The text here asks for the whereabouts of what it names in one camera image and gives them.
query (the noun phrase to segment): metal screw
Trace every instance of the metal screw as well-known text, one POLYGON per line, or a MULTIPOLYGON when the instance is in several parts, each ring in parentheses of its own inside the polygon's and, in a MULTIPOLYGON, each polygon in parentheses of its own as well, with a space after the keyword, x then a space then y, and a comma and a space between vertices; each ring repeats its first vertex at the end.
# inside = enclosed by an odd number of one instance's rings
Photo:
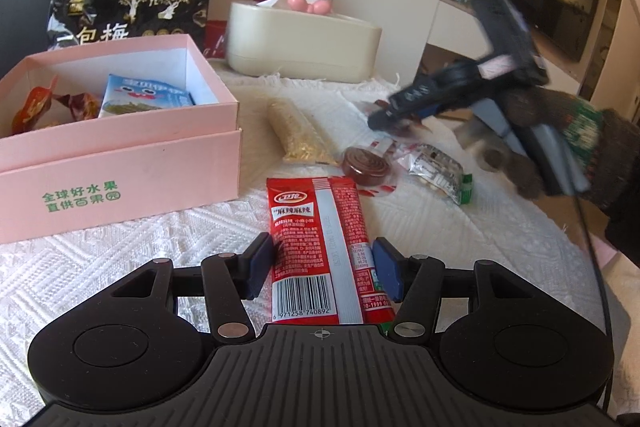
POLYGON ((426 330, 422 324, 418 324, 417 322, 401 322, 394 328, 394 331, 401 337, 415 339, 423 336, 426 330))
POLYGON ((249 332, 247 325, 240 322, 228 322, 218 328, 218 334, 226 339, 239 339, 249 332))

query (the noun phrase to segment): black cable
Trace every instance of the black cable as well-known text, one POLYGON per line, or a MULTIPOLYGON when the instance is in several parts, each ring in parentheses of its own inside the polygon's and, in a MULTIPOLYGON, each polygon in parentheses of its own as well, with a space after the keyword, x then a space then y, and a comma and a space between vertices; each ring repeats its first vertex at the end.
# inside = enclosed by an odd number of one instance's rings
MULTIPOLYGON (((595 275, 596 284, 598 285, 598 291, 600 293, 600 302, 602 303, 602 314, 604 316, 604 332, 605 332, 605 335, 607 335, 607 340, 609 341, 611 345, 611 349, 613 350, 613 329, 611 328, 611 313, 609 310, 609 299, 607 298, 607 290, 605 288, 604 279, 602 277, 600 266, 598 265, 598 258, 596 257, 596 251, 593 248, 593 243, 591 242, 591 236, 589 235, 587 220, 584 217, 584 209, 582 207, 582 204, 580 203, 578 192, 575 189, 574 177, 571 174, 570 158, 568 156, 568 152, 566 151, 566 147, 564 147, 563 145, 564 144, 561 144, 562 156, 564 156, 564 169, 569 179, 569 183, 571 185, 575 210, 576 210, 576 213, 578 214, 578 219, 580 220, 582 235, 584 236, 584 240, 587 244, 587 250, 589 251, 589 257, 591 259, 591 265, 593 266, 593 274, 595 275)), ((607 384, 604 390, 602 410, 605 413, 609 408, 612 387, 613 387, 613 371, 611 371, 611 375, 609 376, 609 380, 607 380, 607 384)))

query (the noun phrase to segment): barcode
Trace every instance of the barcode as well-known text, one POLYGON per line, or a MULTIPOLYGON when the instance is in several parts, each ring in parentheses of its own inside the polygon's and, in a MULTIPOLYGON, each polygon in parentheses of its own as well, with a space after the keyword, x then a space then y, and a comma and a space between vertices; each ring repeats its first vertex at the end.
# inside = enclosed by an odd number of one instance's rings
POLYGON ((335 315, 331 275, 287 277, 273 283, 273 320, 335 315))

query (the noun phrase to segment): pink cardboard box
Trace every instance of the pink cardboard box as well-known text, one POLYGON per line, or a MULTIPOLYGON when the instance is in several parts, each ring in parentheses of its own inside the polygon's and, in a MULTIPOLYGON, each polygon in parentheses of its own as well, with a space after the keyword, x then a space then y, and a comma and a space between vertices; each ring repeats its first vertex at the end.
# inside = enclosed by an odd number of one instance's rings
MULTIPOLYGON (((57 102, 47 119, 71 122, 57 102)), ((238 102, 187 35, 31 55, 0 80, 0 243, 237 198, 240 141, 238 102), (10 136, 33 87, 57 74, 56 94, 101 96, 110 73, 168 82, 196 105, 10 136)))

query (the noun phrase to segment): gloved hand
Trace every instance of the gloved hand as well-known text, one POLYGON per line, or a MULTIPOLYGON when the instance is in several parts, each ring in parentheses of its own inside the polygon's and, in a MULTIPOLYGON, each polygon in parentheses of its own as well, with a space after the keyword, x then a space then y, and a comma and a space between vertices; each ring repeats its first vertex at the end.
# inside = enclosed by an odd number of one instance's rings
MULTIPOLYGON (((591 183, 582 197, 604 212, 618 201, 634 176, 640 152, 638 127, 613 110, 598 111, 581 98, 541 87, 508 92, 502 105, 512 126, 544 123, 562 133, 591 183)), ((482 160, 502 170, 523 197, 542 195, 544 187, 535 164, 524 156, 505 154, 505 150, 490 142, 482 160)))

